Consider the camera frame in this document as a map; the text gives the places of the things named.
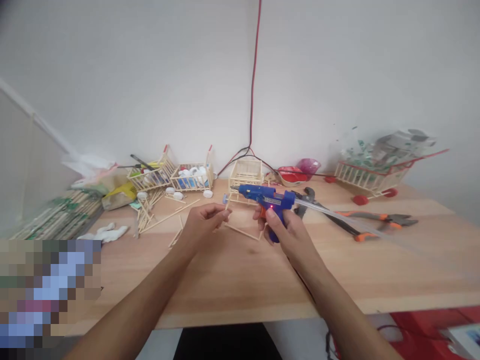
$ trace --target red wheel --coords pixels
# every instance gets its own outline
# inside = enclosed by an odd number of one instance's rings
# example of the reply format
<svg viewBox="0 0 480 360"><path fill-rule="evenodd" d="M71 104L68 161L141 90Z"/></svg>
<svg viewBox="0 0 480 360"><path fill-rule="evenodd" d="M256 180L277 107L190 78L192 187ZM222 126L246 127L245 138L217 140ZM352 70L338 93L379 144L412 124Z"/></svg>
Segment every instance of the red wheel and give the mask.
<svg viewBox="0 0 480 360"><path fill-rule="evenodd" d="M365 195L355 195L352 201L358 206L367 205L370 202L369 198Z"/></svg>
<svg viewBox="0 0 480 360"><path fill-rule="evenodd" d="M336 177L333 177L333 176L325 176L324 179L325 179L325 181L326 181L327 183L329 183L329 184L334 183L334 182L337 181L337 178L336 178Z"/></svg>
<svg viewBox="0 0 480 360"><path fill-rule="evenodd" d="M393 188L393 187L385 190L384 192L382 192L382 194L386 198L393 198L394 196L397 196L398 193L399 193L399 191L396 188Z"/></svg>

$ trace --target blue glue gun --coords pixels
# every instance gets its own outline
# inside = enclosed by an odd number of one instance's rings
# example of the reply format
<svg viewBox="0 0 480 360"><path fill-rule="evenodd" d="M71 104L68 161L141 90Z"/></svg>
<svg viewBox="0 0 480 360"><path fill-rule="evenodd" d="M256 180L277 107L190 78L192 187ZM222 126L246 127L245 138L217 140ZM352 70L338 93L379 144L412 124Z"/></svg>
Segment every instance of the blue glue gun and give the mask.
<svg viewBox="0 0 480 360"><path fill-rule="evenodd" d="M255 200L259 203L261 205L261 218L265 218L268 208L273 209L283 225L285 225L283 210L291 209L295 203L295 194L293 192L285 191L285 194L279 194L274 187L245 184L232 186L231 188L238 190L245 198ZM279 238L272 229L270 229L268 235L274 243L279 243Z"/></svg>

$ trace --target floor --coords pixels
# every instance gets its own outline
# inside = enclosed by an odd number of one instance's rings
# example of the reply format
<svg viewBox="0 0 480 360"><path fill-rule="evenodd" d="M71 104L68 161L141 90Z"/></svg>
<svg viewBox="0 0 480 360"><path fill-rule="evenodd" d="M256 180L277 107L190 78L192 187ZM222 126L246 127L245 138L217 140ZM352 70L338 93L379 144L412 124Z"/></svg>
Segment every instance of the floor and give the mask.
<svg viewBox="0 0 480 360"><path fill-rule="evenodd" d="M394 324L388 314L369 315L375 326ZM264 323L283 360L327 360L325 336L327 325L320 318L285 320ZM182 329L154 330L137 360L172 360ZM395 329L382 332L388 341L400 341L402 336ZM49 359L61 359L77 342L78 337L62 340L49 354Z"/></svg>

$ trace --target wire cutter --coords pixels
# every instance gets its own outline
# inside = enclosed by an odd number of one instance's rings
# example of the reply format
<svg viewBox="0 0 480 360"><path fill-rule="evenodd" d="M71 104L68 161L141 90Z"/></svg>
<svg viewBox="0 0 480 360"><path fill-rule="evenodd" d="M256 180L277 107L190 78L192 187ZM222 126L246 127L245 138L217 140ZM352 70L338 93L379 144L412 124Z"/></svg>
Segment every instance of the wire cutter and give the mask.
<svg viewBox="0 0 480 360"><path fill-rule="evenodd" d="M300 200L304 200L306 202L312 203L314 205L317 205L319 207L322 207L322 208L326 209L325 206L323 206L321 203L319 203L317 200L315 200L315 190L313 190L311 187L306 187L305 189L303 189L303 191L305 191L306 195L303 195L303 194L300 194L300 193L294 191L295 196ZM307 211L307 207L306 206L301 206L301 205L294 210L295 214L297 214L300 217L300 219L304 218L304 215L305 215L306 211ZM327 218L329 218L330 220L332 220L335 224L337 224L343 230L345 230L346 232L353 235L353 237L359 236L361 234L360 231L351 227L345 221L342 221L342 220L340 220L336 217L333 217L331 215L325 215L325 216Z"/></svg>
<svg viewBox="0 0 480 360"><path fill-rule="evenodd" d="M389 233L395 229L401 229L402 227L409 227L419 222L418 220L410 219L411 215L402 214L382 214L366 211L336 211L336 213L351 218L382 221L383 224L378 228L378 230L385 233ZM355 235L353 238L356 242L363 242L369 239L376 239L378 236L370 232L362 232L358 235Z"/></svg>

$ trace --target popsicle stick cart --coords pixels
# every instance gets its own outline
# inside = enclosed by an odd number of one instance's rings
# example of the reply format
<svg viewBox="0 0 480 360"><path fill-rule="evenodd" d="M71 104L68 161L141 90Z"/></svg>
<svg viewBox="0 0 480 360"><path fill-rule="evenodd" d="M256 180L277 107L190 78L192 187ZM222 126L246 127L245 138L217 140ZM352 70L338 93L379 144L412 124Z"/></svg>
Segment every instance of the popsicle stick cart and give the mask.
<svg viewBox="0 0 480 360"><path fill-rule="evenodd" d="M402 182L405 175L407 175L416 162L446 153L448 150L449 149L445 149L430 155L395 164L384 171L373 171L361 166L349 164L345 161L339 161L336 166L335 176L327 176L324 179L327 183L340 181L369 192L369 196L356 195L352 198L355 204L360 206L366 205L370 202L370 199L381 196L385 196L386 198L396 196L399 192L395 187Z"/></svg>
<svg viewBox="0 0 480 360"><path fill-rule="evenodd" d="M175 173L175 165L169 158L169 149L170 147L165 145L161 158L153 164L150 163L154 170L139 171L137 168L132 168L128 171L127 178L137 191L147 191L171 184L170 177Z"/></svg>
<svg viewBox="0 0 480 360"><path fill-rule="evenodd" d="M184 163L176 167L170 178L175 191L204 191L211 190L214 183L214 169L210 161L212 145L208 149L205 162Z"/></svg>
<svg viewBox="0 0 480 360"><path fill-rule="evenodd" d="M244 184L261 186L264 182L264 173L262 172L262 162L257 159L237 160L231 170L228 178L228 200L227 208L230 202L242 203L247 205L257 205L253 200L246 199L240 195L237 190L232 189L233 186Z"/></svg>

